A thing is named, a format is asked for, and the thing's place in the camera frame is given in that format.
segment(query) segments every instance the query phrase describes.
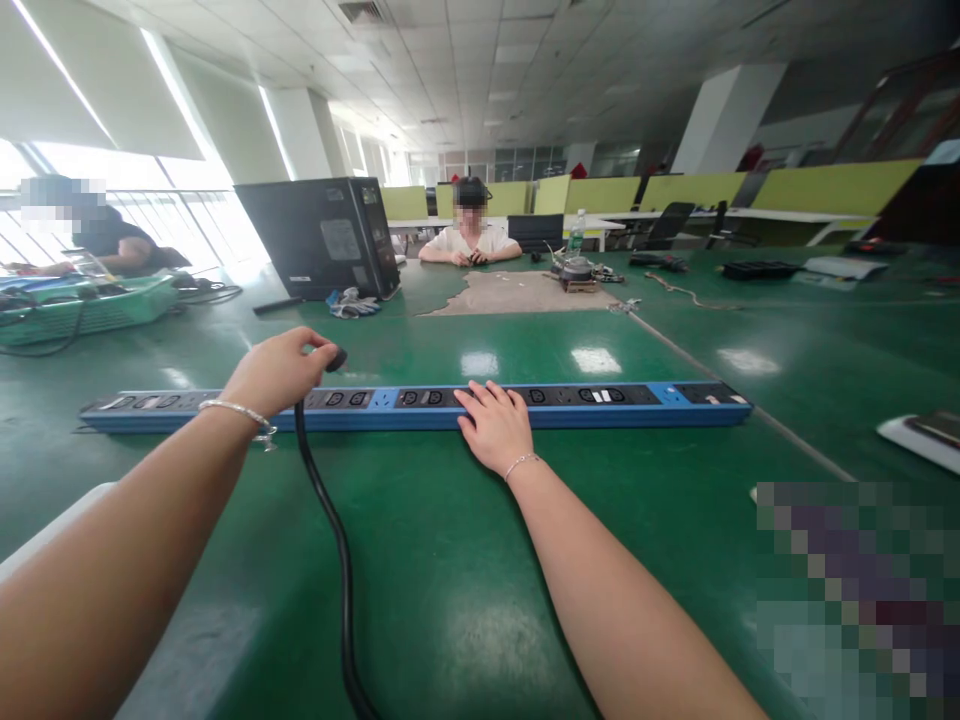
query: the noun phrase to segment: ceiling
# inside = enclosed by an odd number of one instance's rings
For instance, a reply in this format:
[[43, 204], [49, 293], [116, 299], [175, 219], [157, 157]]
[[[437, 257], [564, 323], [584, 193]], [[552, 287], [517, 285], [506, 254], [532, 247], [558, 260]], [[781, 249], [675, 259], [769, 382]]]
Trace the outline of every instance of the ceiling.
[[765, 122], [859, 102], [949, 47], [953, 0], [87, 0], [407, 149], [679, 141], [700, 84], [791, 62]]

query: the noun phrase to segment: white desk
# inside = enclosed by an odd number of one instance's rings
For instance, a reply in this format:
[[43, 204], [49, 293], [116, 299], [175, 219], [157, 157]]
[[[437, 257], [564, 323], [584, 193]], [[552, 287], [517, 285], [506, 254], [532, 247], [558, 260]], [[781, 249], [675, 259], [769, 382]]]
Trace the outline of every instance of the white desk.
[[[606, 218], [608, 220], [656, 220], [663, 211], [645, 211], [645, 212], [621, 212], [621, 213], [599, 213], [588, 217]], [[696, 212], [690, 216], [691, 220], [698, 218], [714, 218], [716, 211], [706, 210]], [[837, 215], [833, 213], [811, 213], [796, 212], [793, 210], [763, 210], [762, 208], [730, 208], [727, 210], [728, 218], [752, 218], [757, 220], [775, 220], [777, 222], [808, 223], [813, 225], [823, 225], [810, 241], [807, 247], [819, 245], [827, 235], [839, 230], [861, 230], [861, 235], [865, 233], [876, 221], [875, 217], [866, 215]]]
[[[587, 232], [588, 233], [597, 233], [600, 238], [600, 252], [603, 252], [606, 249], [607, 243], [607, 233], [611, 230], [623, 230], [626, 225], [618, 222], [611, 222], [610, 220], [604, 219], [606, 216], [601, 217], [600, 215], [587, 215]], [[504, 216], [499, 217], [488, 217], [486, 218], [488, 225], [497, 225], [502, 227], [504, 230], [507, 229], [507, 218]], [[387, 225], [390, 227], [390, 232], [395, 235], [412, 235], [416, 233], [420, 228], [434, 228], [440, 229], [445, 228], [450, 225], [456, 224], [456, 220], [453, 218], [438, 218], [438, 217], [429, 217], [429, 218], [418, 218], [416, 220], [389, 220]], [[565, 231], [569, 231], [574, 224], [577, 222], [576, 215], [564, 215], [563, 216], [563, 227]]]

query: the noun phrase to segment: black chair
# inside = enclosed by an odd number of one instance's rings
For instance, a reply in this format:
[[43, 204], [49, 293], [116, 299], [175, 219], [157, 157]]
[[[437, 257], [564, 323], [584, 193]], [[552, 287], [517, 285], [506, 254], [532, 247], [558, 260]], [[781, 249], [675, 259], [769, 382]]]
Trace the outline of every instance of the black chair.
[[696, 207], [693, 203], [670, 203], [647, 233], [631, 238], [634, 250], [670, 250]]
[[749, 245], [750, 247], [756, 247], [760, 244], [760, 238], [755, 235], [747, 235], [746, 233], [737, 232], [736, 230], [727, 230], [723, 227], [724, 222], [727, 219], [727, 201], [721, 200], [717, 203], [717, 217], [713, 221], [713, 232], [710, 233], [710, 238], [707, 240], [707, 250], [713, 248], [718, 240], [723, 240], [730, 243], [740, 243], [741, 245]]
[[563, 215], [510, 215], [507, 235], [520, 244], [525, 253], [544, 252], [563, 247]]

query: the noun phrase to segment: glove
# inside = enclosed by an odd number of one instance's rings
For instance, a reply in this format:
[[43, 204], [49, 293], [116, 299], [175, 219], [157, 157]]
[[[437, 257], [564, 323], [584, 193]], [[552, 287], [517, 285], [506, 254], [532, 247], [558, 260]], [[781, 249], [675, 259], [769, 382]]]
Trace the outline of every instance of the glove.
[[342, 293], [334, 290], [327, 298], [327, 305], [330, 306], [331, 315], [344, 320], [380, 312], [376, 299], [360, 297], [357, 288], [347, 288]]

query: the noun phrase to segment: desk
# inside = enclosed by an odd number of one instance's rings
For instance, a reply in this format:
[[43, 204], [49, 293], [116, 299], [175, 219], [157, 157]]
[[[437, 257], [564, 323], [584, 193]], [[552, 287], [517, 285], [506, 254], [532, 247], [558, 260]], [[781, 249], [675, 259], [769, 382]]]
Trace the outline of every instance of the desk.
[[[587, 233], [596, 233], [600, 238], [600, 252], [606, 248], [607, 233], [611, 230], [623, 230], [626, 226], [622, 223], [605, 220], [606, 216], [587, 215]], [[488, 217], [487, 224], [498, 225], [504, 230], [507, 229], [508, 221], [506, 217]], [[423, 218], [422, 220], [390, 220], [388, 225], [390, 232], [398, 235], [409, 235], [417, 232], [420, 228], [429, 227], [434, 229], [445, 228], [453, 225], [456, 220], [452, 218]], [[577, 222], [576, 215], [564, 215], [563, 225], [566, 231], [569, 231], [574, 223]]]
[[[594, 217], [631, 222], [656, 220], [662, 214], [662, 210], [654, 210], [645, 212], [600, 213]], [[693, 213], [690, 216], [690, 220], [712, 219], [716, 216], [717, 213], [715, 211], [705, 210]], [[727, 217], [732, 219], [774, 220], [783, 223], [823, 225], [824, 227], [806, 243], [808, 247], [819, 245], [828, 235], [840, 231], [860, 230], [862, 232], [857, 235], [857, 239], [859, 239], [863, 232], [866, 232], [876, 221], [875, 217], [865, 215], [836, 215], [831, 213], [794, 212], [790, 210], [763, 210], [761, 208], [730, 208], [727, 211]]]
[[[780, 252], [799, 259], [814, 251]], [[918, 405], [960, 403], [958, 348], [934, 332], [949, 327], [941, 323], [956, 300], [924, 299], [923, 289], [904, 284], [906, 272], [903, 283], [865, 284], [859, 297], [732, 283], [712, 269], [726, 257], [770, 256], [697, 252], [688, 254], [693, 274], [669, 278], [704, 302], [750, 305], [746, 312], [699, 310], [643, 279], [625, 255], [604, 257], [628, 276], [607, 289], [642, 297], [642, 319], [846, 471], [909, 479], [956, 500], [946, 471], [873, 433], [881, 419]], [[525, 257], [483, 271], [530, 267]], [[349, 349], [348, 370], [329, 377], [330, 386], [705, 377], [630, 317], [605, 311], [418, 317], [460, 292], [464, 275], [413, 260], [401, 269], [401, 292], [376, 316], [337, 320], [307, 303], [259, 320], [251, 308], [285, 293], [271, 268], [254, 269], [234, 274], [246, 292], [230, 303], [84, 336], [44, 360], [0, 357], [0, 557], [161, 440], [72, 434], [81, 405], [117, 389], [222, 387], [253, 343], [295, 324]], [[718, 354], [724, 349], [751, 351], [776, 370], [731, 366]], [[747, 492], [758, 481], [833, 475], [756, 414], [734, 428], [541, 431], [536, 442], [770, 716], [809, 717], [757, 651], [756, 512]], [[334, 540], [295, 438], [278, 444], [274, 453], [251, 451], [122, 720], [350, 717]], [[313, 434], [310, 444], [350, 535], [358, 664], [386, 717], [597, 717], [519, 513], [456, 433]]]

